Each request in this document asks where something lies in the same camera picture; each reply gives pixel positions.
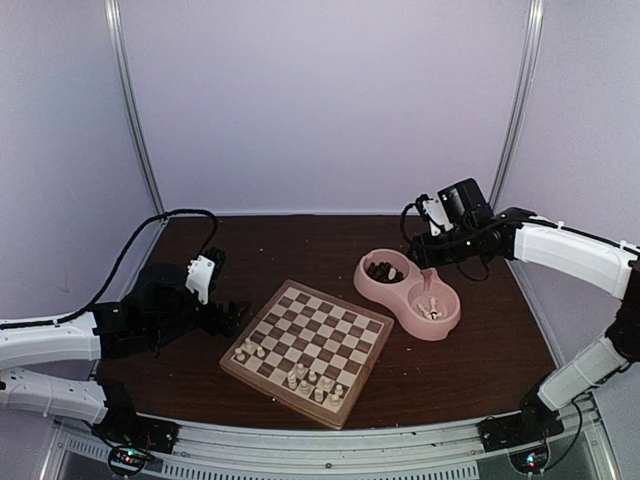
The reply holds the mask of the white king piece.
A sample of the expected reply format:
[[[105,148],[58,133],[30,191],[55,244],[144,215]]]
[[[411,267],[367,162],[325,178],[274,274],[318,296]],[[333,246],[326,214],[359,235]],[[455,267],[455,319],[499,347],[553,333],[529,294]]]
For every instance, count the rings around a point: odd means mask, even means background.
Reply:
[[[305,375],[305,367],[302,363],[297,363],[295,366],[295,374],[298,380],[302,380]]]

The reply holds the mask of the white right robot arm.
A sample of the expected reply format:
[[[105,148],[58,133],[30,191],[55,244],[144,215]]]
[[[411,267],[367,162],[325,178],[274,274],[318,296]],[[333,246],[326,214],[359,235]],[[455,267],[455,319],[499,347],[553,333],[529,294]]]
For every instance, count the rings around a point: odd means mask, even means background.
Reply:
[[[468,178],[422,194],[404,208],[416,210],[427,232],[405,239],[420,267],[459,266],[496,257],[559,271],[620,300],[613,323],[573,360],[556,369],[523,399],[513,419],[519,440],[535,440],[557,412],[639,360],[639,249],[552,222],[533,211],[492,210],[477,182]]]

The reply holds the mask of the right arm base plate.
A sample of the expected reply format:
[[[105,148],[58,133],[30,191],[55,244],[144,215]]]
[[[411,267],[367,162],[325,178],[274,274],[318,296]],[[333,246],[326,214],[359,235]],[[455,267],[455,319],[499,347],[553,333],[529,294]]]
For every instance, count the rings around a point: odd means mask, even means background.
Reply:
[[[486,418],[479,422],[477,427],[485,452],[541,442],[549,436],[564,432],[561,420],[551,420],[543,424],[531,423],[527,422],[521,413]]]

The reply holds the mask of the pink double bowl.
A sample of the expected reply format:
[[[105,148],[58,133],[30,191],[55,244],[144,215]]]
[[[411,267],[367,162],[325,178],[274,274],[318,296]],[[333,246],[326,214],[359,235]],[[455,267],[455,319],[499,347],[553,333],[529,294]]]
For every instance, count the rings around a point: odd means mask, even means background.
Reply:
[[[389,262],[404,274],[398,283],[379,283],[365,272],[371,262]],[[376,249],[361,257],[357,264],[353,283],[365,298],[386,307],[410,335],[426,341],[446,339],[458,325],[461,303],[456,291],[445,283],[434,268],[420,269],[404,254],[391,249]],[[438,299],[444,316],[437,320],[423,318],[416,310],[417,302],[429,297]]]

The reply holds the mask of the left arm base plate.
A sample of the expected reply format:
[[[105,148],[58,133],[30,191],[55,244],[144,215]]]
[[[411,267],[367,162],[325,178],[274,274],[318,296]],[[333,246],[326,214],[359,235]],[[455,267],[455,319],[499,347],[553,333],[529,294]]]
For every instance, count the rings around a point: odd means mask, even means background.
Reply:
[[[179,433],[177,423],[144,416],[105,417],[93,427],[100,437],[111,443],[164,454],[173,452]]]

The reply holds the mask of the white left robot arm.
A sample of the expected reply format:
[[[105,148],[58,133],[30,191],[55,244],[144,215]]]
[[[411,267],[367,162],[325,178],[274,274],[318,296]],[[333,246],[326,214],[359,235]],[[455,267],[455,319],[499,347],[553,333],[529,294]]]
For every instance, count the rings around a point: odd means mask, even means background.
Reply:
[[[143,268],[120,301],[95,303],[64,318],[1,323],[1,407],[105,426],[123,444],[137,442],[144,424],[116,381],[75,381],[31,371],[63,361],[107,361],[153,352],[200,329],[231,337],[249,305],[211,298],[219,268],[199,259],[188,269]]]

